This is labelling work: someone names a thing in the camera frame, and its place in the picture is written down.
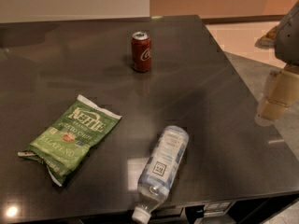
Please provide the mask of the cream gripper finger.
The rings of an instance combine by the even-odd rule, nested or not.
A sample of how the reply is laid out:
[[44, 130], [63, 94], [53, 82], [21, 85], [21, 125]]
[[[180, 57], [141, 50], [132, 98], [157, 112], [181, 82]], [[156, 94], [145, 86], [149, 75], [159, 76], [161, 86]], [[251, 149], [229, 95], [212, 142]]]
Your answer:
[[257, 114], [261, 119], [280, 119], [287, 109], [299, 100], [299, 66], [286, 64], [281, 69], [276, 80], [274, 90], [276, 101], [266, 100], [264, 97], [258, 104]]
[[279, 75], [278, 71], [271, 70], [270, 74], [266, 78], [264, 89], [263, 89], [263, 96], [266, 100], [276, 101], [278, 99], [274, 94], [278, 75]]

